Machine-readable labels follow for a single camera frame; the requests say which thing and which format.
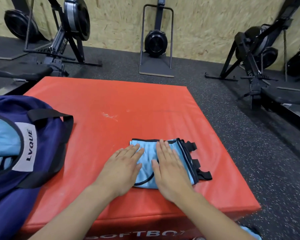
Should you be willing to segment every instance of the right hand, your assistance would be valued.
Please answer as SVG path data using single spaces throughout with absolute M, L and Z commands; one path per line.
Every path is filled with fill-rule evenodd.
M 167 141 L 160 140 L 156 145 L 159 163 L 152 160 L 155 182 L 160 193 L 176 203 L 184 196 L 194 193 L 188 174 L 175 150 Z

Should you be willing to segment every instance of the black rubber floor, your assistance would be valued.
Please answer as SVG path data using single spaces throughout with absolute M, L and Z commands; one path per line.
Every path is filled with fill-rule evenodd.
M 87 47 L 85 53 L 101 58 L 103 67 L 66 64 L 71 77 L 187 86 L 262 205 L 241 222 L 260 228 L 264 239 L 300 239 L 300 131 L 276 114 L 237 102 L 247 84 L 205 79 L 205 72 L 220 73 L 217 63 L 173 58 L 175 77 L 165 78 L 140 75 L 137 53 Z M 8 83 L 0 78 L 0 87 Z

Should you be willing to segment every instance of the black seat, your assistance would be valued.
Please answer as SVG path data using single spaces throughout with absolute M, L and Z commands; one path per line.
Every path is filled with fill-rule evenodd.
M 53 69 L 44 64 L 15 63 L 0 68 L 0 77 L 38 81 L 49 76 Z
M 270 86 L 262 88 L 262 93 L 280 104 L 300 105 L 300 91 L 290 91 Z

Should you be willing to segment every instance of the left hand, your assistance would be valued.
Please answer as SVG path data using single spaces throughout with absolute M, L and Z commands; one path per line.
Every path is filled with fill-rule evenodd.
M 110 190 L 113 198 L 122 196 L 135 184 L 142 163 L 137 164 L 144 153 L 139 144 L 129 145 L 125 149 L 116 151 L 105 163 L 98 178 L 92 185 Z

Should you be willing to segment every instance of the navy blue bag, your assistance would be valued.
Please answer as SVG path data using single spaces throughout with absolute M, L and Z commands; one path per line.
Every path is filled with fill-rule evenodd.
M 0 96 L 0 119 L 12 126 L 21 140 L 19 156 L 0 171 L 1 240 L 17 233 L 40 187 L 62 168 L 74 121 L 39 99 L 17 95 Z

